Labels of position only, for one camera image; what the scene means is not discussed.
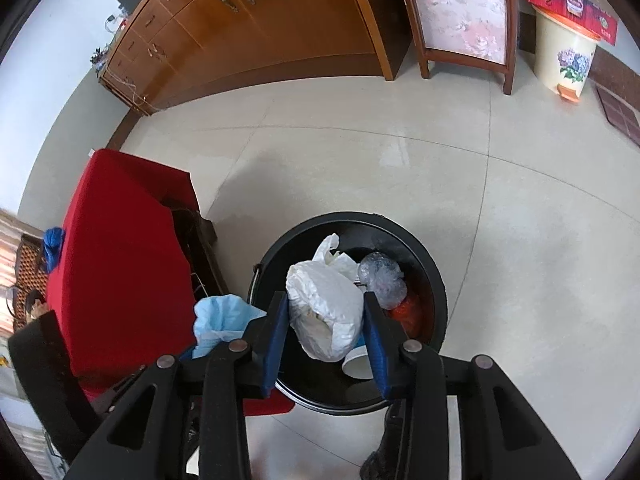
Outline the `white paper bucket cup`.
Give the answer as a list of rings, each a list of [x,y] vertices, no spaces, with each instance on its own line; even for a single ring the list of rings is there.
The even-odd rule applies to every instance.
[[[342,371],[352,379],[371,380],[373,378],[373,372],[367,347],[359,346],[347,353],[342,364]]]

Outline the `red plastic bag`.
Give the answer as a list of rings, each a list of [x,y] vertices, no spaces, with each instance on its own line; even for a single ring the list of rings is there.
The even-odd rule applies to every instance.
[[[398,307],[388,311],[388,316],[400,323],[409,338],[421,342],[430,340],[434,323],[433,301],[426,292],[409,292]]]

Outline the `light blue face mask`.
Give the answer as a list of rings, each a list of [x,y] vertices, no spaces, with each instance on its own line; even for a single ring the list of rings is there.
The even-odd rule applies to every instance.
[[[211,296],[194,306],[193,333],[196,340],[192,358],[207,356],[221,342],[230,342],[243,336],[244,330],[266,312],[251,306],[236,295]]]

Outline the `white plastic bag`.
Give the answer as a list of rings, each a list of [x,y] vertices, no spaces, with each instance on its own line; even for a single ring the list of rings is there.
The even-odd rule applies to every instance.
[[[290,325],[306,355],[334,363],[356,347],[362,329],[363,292],[358,264],[327,236],[314,256],[292,264],[286,274]]]

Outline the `clear plastic bag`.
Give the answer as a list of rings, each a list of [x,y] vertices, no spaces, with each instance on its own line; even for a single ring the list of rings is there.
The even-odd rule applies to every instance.
[[[360,261],[358,280],[367,292],[375,294],[383,310],[397,308],[408,294],[399,264],[382,252],[371,252]]]

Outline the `blue knitted cloth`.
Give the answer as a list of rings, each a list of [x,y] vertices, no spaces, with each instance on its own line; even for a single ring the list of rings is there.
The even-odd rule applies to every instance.
[[[59,226],[43,233],[44,268],[50,274],[60,263],[65,231]]]

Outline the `dark brown shoe right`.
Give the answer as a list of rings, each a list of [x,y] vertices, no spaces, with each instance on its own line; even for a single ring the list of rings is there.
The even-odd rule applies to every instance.
[[[405,400],[394,402],[386,411],[384,428],[378,448],[362,464],[362,480],[398,479],[402,459],[402,441],[406,423]]]

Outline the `red tablecloth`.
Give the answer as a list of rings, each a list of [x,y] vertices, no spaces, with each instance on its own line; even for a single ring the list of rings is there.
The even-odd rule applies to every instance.
[[[46,298],[70,372],[91,401],[140,366],[196,344],[196,273],[177,211],[200,212],[187,172],[112,150],[89,158]]]

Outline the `wooden lattice bench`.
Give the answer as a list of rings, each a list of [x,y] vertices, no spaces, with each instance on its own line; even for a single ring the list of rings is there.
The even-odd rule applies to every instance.
[[[47,309],[44,294],[48,284],[43,240],[23,234],[17,246],[15,280],[9,288],[9,314],[17,332]]]

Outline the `long wooden sideboard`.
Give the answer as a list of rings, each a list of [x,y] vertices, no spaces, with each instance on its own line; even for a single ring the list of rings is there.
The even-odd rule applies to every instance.
[[[404,0],[140,0],[99,81],[152,115],[268,82],[393,80],[410,41]]]

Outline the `cream floral pedal bin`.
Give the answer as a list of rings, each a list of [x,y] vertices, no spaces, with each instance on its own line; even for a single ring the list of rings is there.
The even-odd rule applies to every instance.
[[[541,6],[534,9],[534,74],[562,100],[578,103],[601,37]]]

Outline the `pink floral bag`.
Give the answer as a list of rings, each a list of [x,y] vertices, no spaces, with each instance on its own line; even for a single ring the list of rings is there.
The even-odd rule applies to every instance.
[[[414,0],[425,47],[506,62],[506,0]]]

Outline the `red printed carton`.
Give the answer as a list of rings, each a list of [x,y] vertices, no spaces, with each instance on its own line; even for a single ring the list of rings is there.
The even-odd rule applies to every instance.
[[[617,20],[591,0],[528,0],[538,11],[556,18],[578,32],[616,45]]]

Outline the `carved wooden side stand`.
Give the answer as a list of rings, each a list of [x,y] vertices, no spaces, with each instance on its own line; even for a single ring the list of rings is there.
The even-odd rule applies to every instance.
[[[421,76],[432,63],[503,76],[510,96],[518,48],[518,0],[404,0]]]

